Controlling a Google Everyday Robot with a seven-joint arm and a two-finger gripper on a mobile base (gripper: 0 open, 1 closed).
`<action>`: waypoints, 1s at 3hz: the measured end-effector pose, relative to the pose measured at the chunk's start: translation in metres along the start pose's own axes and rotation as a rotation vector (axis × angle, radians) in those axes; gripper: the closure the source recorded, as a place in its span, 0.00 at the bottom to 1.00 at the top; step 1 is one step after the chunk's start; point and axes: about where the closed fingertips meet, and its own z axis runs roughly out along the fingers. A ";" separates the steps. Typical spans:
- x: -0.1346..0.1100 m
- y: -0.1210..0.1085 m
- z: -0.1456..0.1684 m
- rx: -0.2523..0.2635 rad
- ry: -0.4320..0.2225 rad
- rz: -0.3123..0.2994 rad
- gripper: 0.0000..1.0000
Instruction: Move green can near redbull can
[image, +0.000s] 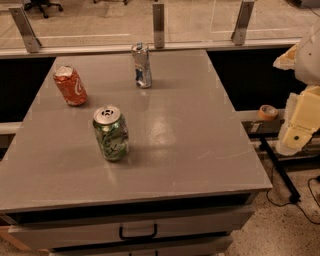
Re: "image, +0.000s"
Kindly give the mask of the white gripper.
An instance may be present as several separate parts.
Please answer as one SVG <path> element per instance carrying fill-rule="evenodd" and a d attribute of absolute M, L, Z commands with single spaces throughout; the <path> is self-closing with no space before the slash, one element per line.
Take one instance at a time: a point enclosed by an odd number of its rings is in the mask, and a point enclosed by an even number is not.
<path fill-rule="evenodd" d="M 294 70 L 298 45 L 293 45 L 277 57 L 273 66 Z M 292 156 L 299 152 L 320 129 L 320 87 L 308 85 L 300 94 L 290 93 L 284 111 L 276 150 L 280 155 Z"/>

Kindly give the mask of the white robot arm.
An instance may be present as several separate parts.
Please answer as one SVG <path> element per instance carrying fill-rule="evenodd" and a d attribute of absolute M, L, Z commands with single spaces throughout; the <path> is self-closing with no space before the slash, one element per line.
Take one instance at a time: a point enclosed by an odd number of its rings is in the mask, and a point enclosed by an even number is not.
<path fill-rule="evenodd" d="M 300 152 L 320 129 L 320 21 L 299 43 L 277 57 L 273 66 L 292 69 L 295 78 L 306 84 L 300 94 L 289 94 L 276 144 L 279 154 L 292 156 Z"/>

